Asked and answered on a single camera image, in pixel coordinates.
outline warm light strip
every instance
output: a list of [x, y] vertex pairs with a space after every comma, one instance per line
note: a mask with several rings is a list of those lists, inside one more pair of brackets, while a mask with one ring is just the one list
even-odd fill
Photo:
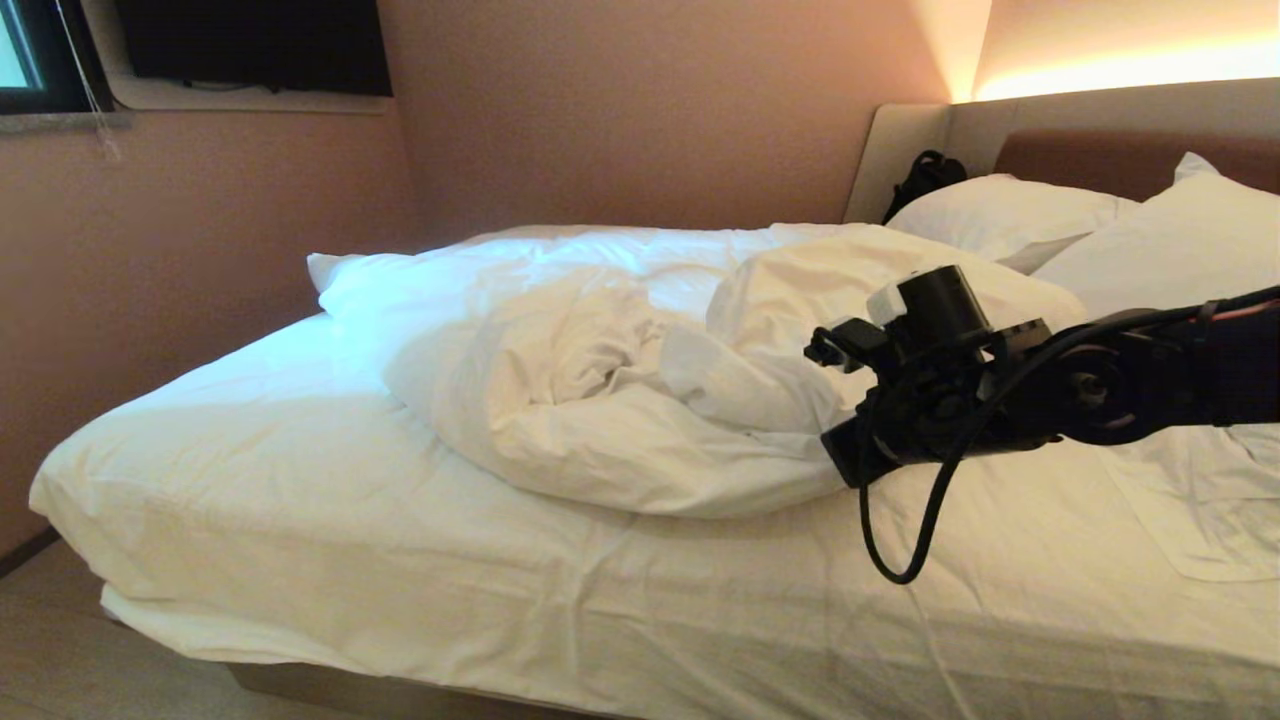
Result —
[[1178, 82], [1280, 77], [1280, 40], [1249, 40], [1210, 47], [1120, 55], [992, 78], [975, 100], [1055, 95], [1080, 90]]

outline mattress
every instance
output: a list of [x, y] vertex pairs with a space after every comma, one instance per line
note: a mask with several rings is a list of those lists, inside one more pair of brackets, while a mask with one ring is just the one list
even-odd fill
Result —
[[[91, 423], [32, 506], [110, 612], [197, 659], [663, 719], [1276, 717], [1280, 584], [1179, 575], [1105, 452], [966, 461], [899, 587], [851, 492], [698, 520], [509, 487], [320, 315]], [[873, 486], [897, 566], [931, 480]]]

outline robotic arm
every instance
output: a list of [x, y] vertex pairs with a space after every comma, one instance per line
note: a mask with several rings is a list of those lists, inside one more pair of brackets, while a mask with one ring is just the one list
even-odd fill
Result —
[[[1042, 320], [992, 331], [957, 266], [890, 286], [874, 320], [818, 328], [805, 356], [879, 384], [823, 433], [861, 495], [863, 537], [895, 583], [919, 575], [964, 457], [1036, 450], [1062, 437], [1134, 442], [1172, 425], [1280, 421], [1280, 286], [1199, 306], [1126, 311], [1051, 336]], [[902, 465], [942, 462], [910, 565], [876, 550], [868, 486]]]

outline window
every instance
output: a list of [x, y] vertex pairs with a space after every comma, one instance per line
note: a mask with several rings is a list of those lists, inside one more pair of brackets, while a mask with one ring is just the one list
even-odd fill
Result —
[[0, 0], [0, 114], [86, 113], [110, 94], [79, 0]]

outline crumpled duvet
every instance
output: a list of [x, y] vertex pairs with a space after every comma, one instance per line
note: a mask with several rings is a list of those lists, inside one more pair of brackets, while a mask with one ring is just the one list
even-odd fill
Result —
[[[471, 462], [662, 515], [756, 515], [844, 487], [818, 436], [876, 378], [801, 350], [890, 282], [959, 264], [993, 325], [1084, 320], [1056, 286], [877, 225], [774, 225], [724, 252], [741, 238], [662, 247], [643, 232], [658, 231], [310, 265], [388, 389]], [[673, 309], [712, 287], [703, 318]]]

